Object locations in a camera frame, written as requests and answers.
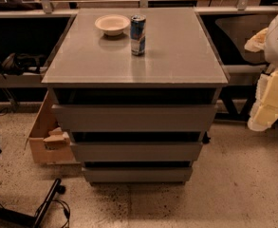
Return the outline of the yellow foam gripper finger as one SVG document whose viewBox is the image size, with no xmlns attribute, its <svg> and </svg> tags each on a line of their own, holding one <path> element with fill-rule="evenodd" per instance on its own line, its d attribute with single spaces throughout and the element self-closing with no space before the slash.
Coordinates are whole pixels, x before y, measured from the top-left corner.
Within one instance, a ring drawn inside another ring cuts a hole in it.
<svg viewBox="0 0 278 228">
<path fill-rule="evenodd" d="M 265 131 L 278 120 L 278 69 L 270 75 L 260 76 L 255 98 L 248 128 L 252 131 Z"/>
</svg>

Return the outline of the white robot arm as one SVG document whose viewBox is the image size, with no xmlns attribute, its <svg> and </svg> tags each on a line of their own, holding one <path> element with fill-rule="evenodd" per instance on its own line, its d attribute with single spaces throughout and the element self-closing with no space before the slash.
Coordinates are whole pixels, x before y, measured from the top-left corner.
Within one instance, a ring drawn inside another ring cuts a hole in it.
<svg viewBox="0 0 278 228">
<path fill-rule="evenodd" d="M 257 82 L 256 100 L 248 120 L 250 130 L 265 131 L 278 119 L 278 15 L 267 28 L 252 36 L 244 49 L 252 52 L 263 50 L 269 63 Z"/>
</svg>

